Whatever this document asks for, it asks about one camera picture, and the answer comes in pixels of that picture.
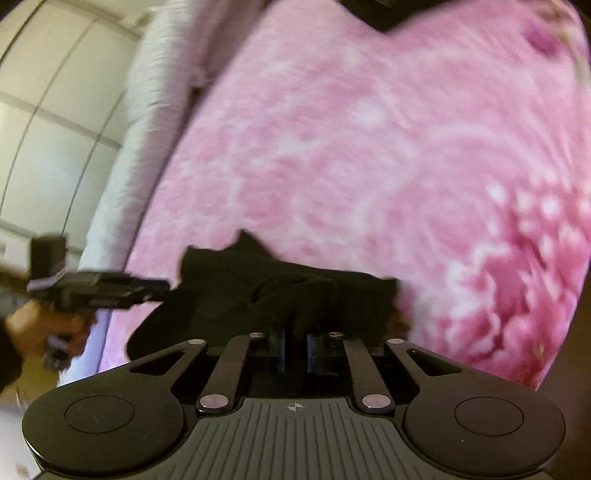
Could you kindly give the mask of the person's left hand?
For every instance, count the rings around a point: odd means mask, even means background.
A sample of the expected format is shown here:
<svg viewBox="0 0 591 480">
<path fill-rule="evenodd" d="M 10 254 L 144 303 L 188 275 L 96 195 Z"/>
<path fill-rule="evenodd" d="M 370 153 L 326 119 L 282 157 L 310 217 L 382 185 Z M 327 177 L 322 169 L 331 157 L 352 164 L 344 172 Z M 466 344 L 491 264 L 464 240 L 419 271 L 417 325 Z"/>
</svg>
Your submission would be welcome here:
<svg viewBox="0 0 591 480">
<path fill-rule="evenodd" d="M 70 356 L 78 357 L 85 350 L 95 322 L 96 313 L 93 310 L 63 313 L 37 300 L 30 300 L 4 321 L 4 327 L 23 359 L 41 357 L 52 334 L 68 337 L 66 351 Z"/>
</svg>

